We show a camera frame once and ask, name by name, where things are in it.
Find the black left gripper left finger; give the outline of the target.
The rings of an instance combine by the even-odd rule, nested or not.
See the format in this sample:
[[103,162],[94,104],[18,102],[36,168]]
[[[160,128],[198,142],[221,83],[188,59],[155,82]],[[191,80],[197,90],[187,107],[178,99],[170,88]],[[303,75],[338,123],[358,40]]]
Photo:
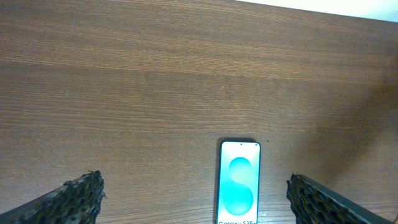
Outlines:
[[95,224],[105,198],[101,172],[89,171],[59,188],[1,214],[4,224]]

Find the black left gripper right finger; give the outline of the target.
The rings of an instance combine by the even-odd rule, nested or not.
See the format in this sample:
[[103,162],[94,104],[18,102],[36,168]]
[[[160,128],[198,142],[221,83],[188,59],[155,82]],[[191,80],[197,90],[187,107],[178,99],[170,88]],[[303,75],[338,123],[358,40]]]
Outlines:
[[286,197],[297,224],[392,224],[302,174],[287,180]]

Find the blue Galaxy smartphone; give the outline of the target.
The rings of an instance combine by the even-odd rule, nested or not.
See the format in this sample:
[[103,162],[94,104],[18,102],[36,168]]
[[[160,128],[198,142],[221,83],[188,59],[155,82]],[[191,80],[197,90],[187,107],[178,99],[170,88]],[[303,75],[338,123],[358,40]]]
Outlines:
[[216,224],[258,222],[260,166],[258,142],[221,142]]

